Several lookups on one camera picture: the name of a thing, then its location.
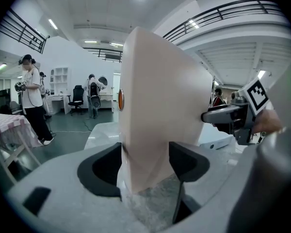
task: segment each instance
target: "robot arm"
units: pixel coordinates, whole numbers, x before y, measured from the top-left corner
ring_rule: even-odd
[[[264,87],[256,78],[241,90],[232,93],[231,105],[211,107],[201,115],[201,120],[234,135],[238,144],[250,145],[256,116],[268,101]]]

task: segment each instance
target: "round mirror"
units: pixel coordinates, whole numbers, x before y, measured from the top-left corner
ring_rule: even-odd
[[[108,85],[108,81],[105,77],[101,76],[99,79],[98,79],[100,82],[102,82],[105,86]]]

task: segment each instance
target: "black foam insert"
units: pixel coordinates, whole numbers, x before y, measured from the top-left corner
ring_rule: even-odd
[[[81,162],[78,178],[91,193],[102,197],[121,197],[116,187],[118,171],[122,165],[121,143],[92,155]]]
[[[175,142],[169,142],[169,163],[181,182],[193,182],[209,169],[209,160]]]

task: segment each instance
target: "white desk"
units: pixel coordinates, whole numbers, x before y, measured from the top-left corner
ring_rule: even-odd
[[[67,95],[49,95],[46,96],[48,103],[49,113],[54,115],[60,112],[60,109],[65,110],[65,114],[68,114],[71,110],[69,103],[69,98]]]
[[[101,90],[99,92],[101,108],[111,108],[112,112],[114,112],[113,105],[113,91],[109,90]]]

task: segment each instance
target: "white sneaker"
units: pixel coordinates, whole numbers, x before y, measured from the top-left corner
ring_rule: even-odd
[[[44,141],[43,145],[46,146],[50,144],[54,140],[54,137],[50,141]]]

